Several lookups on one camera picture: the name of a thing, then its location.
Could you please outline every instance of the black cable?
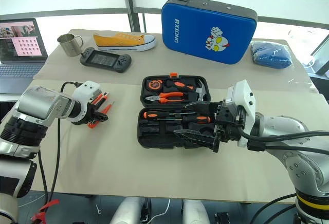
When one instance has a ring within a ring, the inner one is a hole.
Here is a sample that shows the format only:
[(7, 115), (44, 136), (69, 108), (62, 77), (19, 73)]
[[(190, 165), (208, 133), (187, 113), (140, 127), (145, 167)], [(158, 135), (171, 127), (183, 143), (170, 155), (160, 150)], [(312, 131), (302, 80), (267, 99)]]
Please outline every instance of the black cable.
[(308, 148), (299, 146), (265, 146), (266, 150), (286, 150), (286, 151), (308, 151), (313, 153), (329, 155), (329, 151), (321, 150), (319, 148)]
[(56, 167), (55, 174), (52, 180), (52, 186), (50, 190), (49, 202), (52, 200), (53, 192), (55, 190), (55, 185), (57, 181), (58, 169), (60, 165), (60, 153), (61, 153), (61, 119), (58, 119), (57, 122), (57, 157), (56, 157)]
[(279, 215), (287, 212), (288, 210), (293, 209), (294, 207), (296, 207), (296, 204), (292, 204), (282, 210), (280, 210), (279, 212), (277, 212), (276, 214), (272, 215), (270, 218), (268, 218), (267, 221), (264, 222), (264, 224), (269, 224), (271, 221), (273, 221), (275, 218), (277, 218)]
[[(62, 87), (60, 92), (63, 92), (65, 85), (67, 84), (73, 84), (76, 87), (79, 87), (82, 83), (79, 82), (65, 82)], [(49, 195), (49, 201), (50, 202), (52, 200), (53, 197), (53, 192), (55, 190), (55, 185), (56, 185), (56, 181), (57, 181), (57, 175), (58, 175), (58, 169), (59, 169), (59, 165), (60, 165), (60, 153), (61, 153), (61, 119), (58, 119), (58, 123), (57, 123), (57, 157), (56, 157), (56, 167), (55, 167), (55, 173), (53, 176), (53, 180), (52, 180), (52, 186), (51, 186), (51, 190), (50, 190), (50, 195)], [(41, 221), (40, 220), (35, 220), (32, 224), (39, 224)]]
[(293, 193), (293, 194), (290, 194), (290, 195), (286, 195), (286, 196), (283, 196), (283, 197), (279, 197), (277, 199), (274, 199), (273, 201), (265, 204), (264, 206), (262, 206), (259, 210), (257, 210), (257, 212), (253, 215), (251, 221), (250, 221), (250, 224), (253, 224), (254, 221), (256, 220), (257, 216), (259, 216), (259, 214), (264, 210), (266, 209), (268, 206), (278, 202), (278, 201), (281, 201), (281, 200), (284, 200), (284, 199), (287, 199), (287, 198), (291, 198), (291, 197), (296, 197), (296, 193)]
[(245, 133), (241, 127), (238, 127), (240, 135), (246, 139), (256, 141), (256, 142), (279, 142), (290, 139), (298, 139), (298, 138), (307, 138), (307, 137), (316, 137), (316, 136), (329, 136), (329, 132), (325, 132), (322, 130), (314, 130), (311, 132), (303, 132), (303, 133), (292, 133), (278, 136), (269, 136), (269, 137), (258, 137)]
[(42, 177), (43, 189), (44, 189), (44, 192), (45, 192), (45, 204), (47, 204), (47, 202), (48, 202), (48, 188), (47, 188), (45, 171), (44, 171), (43, 165), (42, 165), (41, 150), (39, 150), (39, 152), (38, 152), (38, 160), (39, 160), (39, 167), (40, 167), (40, 172), (41, 172), (41, 177)]

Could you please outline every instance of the cup handle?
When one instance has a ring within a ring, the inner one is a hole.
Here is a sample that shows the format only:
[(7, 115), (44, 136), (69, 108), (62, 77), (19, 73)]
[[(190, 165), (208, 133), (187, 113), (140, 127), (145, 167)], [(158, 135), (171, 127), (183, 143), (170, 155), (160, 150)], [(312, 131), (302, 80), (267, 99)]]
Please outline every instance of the cup handle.
[(81, 39), (81, 45), (80, 45), (80, 47), (82, 47), (82, 46), (83, 46), (83, 40), (82, 40), (82, 37), (81, 37), (80, 35), (76, 35), (75, 38), (80, 38), (80, 39)]

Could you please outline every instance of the yellow sneaker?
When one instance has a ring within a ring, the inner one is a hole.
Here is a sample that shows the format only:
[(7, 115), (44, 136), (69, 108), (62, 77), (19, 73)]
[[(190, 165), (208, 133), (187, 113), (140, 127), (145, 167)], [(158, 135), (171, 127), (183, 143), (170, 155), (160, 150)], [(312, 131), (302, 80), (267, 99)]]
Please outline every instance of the yellow sneaker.
[(94, 34), (94, 40), (99, 50), (133, 50), (145, 51), (155, 46), (156, 40), (152, 35), (129, 35), (116, 33), (115, 36), (100, 36)]

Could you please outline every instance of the blue plastic bag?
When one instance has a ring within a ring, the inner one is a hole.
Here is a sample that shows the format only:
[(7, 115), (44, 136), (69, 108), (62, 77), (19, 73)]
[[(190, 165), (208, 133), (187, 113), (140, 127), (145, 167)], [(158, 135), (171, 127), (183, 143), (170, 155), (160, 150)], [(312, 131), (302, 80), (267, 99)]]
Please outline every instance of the blue plastic bag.
[(291, 55), (284, 45), (279, 43), (252, 41), (252, 59), (256, 64), (282, 69), (292, 64)]

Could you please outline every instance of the tool case latch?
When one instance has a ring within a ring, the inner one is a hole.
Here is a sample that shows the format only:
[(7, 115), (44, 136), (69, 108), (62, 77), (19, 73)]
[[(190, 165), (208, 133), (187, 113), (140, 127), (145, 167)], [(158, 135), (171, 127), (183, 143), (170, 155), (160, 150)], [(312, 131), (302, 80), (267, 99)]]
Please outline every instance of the tool case latch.
[(171, 72), (169, 74), (170, 78), (173, 79), (173, 78), (178, 78), (178, 73), (177, 72)]

